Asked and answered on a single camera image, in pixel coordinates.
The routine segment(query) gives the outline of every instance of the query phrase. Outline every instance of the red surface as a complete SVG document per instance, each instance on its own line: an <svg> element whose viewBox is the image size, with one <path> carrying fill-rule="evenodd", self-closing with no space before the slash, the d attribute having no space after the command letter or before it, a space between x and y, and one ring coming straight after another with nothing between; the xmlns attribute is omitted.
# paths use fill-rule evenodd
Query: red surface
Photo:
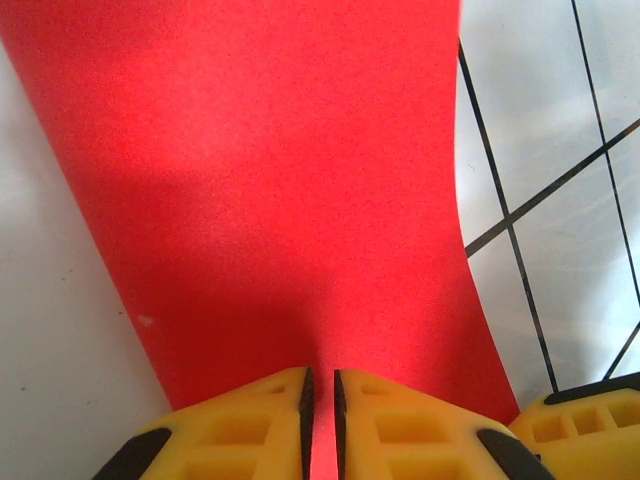
<svg viewBox="0 0 640 480"><path fill-rule="evenodd" d="M335 366L510 419L458 227L457 2L160 3L2 2L0 33L172 404L314 365L315 478Z"/></svg>

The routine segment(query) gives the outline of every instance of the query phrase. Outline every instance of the white tiled floor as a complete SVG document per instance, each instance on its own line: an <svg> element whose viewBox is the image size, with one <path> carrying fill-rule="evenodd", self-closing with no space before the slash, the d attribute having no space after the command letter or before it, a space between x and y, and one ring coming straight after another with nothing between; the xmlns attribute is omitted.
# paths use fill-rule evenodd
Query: white tiled floor
<svg viewBox="0 0 640 480"><path fill-rule="evenodd" d="M456 183L458 210L465 219L461 224L465 245L502 219L500 204L493 187L491 170L484 154L471 102L464 82L457 85L456 99Z"/></svg>
<svg viewBox="0 0 640 480"><path fill-rule="evenodd" d="M520 272L507 232L469 260L482 308L518 404L526 407L551 389L538 337L531 321Z"/></svg>
<svg viewBox="0 0 640 480"><path fill-rule="evenodd" d="M513 210L600 146L571 2L465 0L461 40Z"/></svg>
<svg viewBox="0 0 640 480"><path fill-rule="evenodd" d="M640 3L577 4L609 139L640 117ZM513 210L601 145L571 2L465 0L461 38ZM469 243L502 214L462 83L456 128ZM0 151L0 478L89 478L168 406L4 52ZM640 270L640 131L610 154ZM601 378L640 320L604 157L515 231L560 386ZM507 233L470 265L524 405L551 387ZM638 370L640 340L614 375Z"/></svg>
<svg viewBox="0 0 640 480"><path fill-rule="evenodd" d="M639 5L577 1L606 140L640 118ZM571 2L466 0L461 39L513 211L602 145ZM464 97L464 89L458 93ZM469 115L466 101L458 99L461 117ZM457 128L459 211L468 244L481 227L488 228L478 216L495 219L495 205L487 199L496 187L482 174L487 167L470 160L475 155L486 160L477 153L477 127L458 118ZM631 253L640 267L640 132L614 147L610 158ZM465 172L467 163L480 174ZM559 387L601 379L640 321L605 156L514 228ZM513 258L505 232L475 253L470 265L522 404L546 393L550 384L542 356L535 354L540 347ZM614 376L640 370L639 348L640 340L631 344ZM515 379L523 368L529 382Z"/></svg>
<svg viewBox="0 0 640 480"><path fill-rule="evenodd" d="M604 158L515 230L558 386L602 379L640 320Z"/></svg>
<svg viewBox="0 0 640 480"><path fill-rule="evenodd" d="M578 14L604 132L611 138L640 117L640 2L581 0Z"/></svg>

